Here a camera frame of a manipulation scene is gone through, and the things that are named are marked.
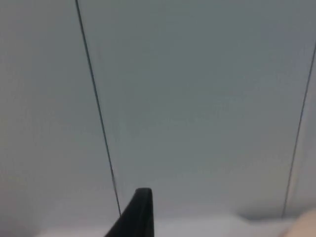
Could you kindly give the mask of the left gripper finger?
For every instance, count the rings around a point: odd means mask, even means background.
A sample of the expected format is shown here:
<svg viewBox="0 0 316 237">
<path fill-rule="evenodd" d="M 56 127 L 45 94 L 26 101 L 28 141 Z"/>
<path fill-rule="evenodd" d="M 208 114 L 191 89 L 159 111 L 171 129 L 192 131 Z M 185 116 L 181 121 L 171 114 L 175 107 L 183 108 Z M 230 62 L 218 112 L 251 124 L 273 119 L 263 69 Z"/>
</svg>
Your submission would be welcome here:
<svg viewBox="0 0 316 237">
<path fill-rule="evenodd" d="M 151 188 L 137 188 L 126 209 L 105 237 L 153 236 L 153 192 Z"/>
</svg>

